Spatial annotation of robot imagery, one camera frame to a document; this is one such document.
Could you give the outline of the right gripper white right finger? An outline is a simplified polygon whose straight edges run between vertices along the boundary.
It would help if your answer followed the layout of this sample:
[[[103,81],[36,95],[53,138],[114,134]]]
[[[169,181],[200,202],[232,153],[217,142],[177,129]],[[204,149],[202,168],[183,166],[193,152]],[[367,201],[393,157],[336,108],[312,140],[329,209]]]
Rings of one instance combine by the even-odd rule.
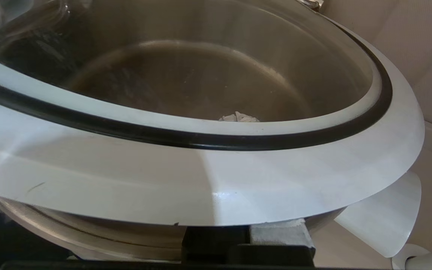
[[[302,246],[314,258],[316,249],[305,219],[250,225],[249,234],[252,245]]]

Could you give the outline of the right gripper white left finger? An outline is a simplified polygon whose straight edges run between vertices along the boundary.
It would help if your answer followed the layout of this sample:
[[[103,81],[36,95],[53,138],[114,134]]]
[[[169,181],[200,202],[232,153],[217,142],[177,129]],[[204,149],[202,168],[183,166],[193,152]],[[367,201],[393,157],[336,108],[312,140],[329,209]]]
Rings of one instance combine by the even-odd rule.
[[[226,264],[230,248],[249,243],[249,226],[188,226],[181,244],[183,264]]]

